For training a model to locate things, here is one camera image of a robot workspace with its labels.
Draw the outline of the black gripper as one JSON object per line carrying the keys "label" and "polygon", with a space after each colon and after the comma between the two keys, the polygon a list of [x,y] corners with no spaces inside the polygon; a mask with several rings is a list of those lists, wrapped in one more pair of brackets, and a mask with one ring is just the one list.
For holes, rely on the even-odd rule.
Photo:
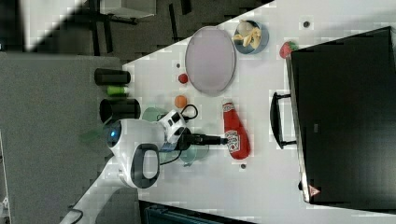
{"label": "black gripper", "polygon": [[192,133],[186,128],[177,141],[177,150],[187,150],[190,146],[212,146],[226,145],[228,139],[225,137]]}

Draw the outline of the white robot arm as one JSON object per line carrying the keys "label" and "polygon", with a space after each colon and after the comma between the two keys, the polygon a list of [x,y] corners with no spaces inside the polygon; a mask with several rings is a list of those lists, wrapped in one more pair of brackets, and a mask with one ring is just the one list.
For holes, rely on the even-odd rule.
{"label": "white robot arm", "polygon": [[191,133],[183,120],[120,119],[106,130],[113,156],[86,192],[69,207],[60,224],[94,224],[107,201],[119,189],[153,186],[160,174],[159,152],[163,148],[228,143],[220,136]]}

